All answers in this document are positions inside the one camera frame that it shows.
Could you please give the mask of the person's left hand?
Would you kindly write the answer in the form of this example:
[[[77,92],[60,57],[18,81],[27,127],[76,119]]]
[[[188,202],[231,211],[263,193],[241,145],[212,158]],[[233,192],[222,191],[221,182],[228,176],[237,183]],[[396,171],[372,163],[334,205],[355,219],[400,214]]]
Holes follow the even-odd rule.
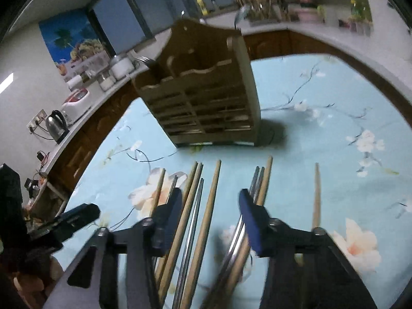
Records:
[[[13,279],[18,294],[28,308],[42,308],[64,274],[62,265],[55,257],[50,257],[49,260],[50,262],[47,264],[49,271],[46,280],[39,276],[29,276],[22,273]]]

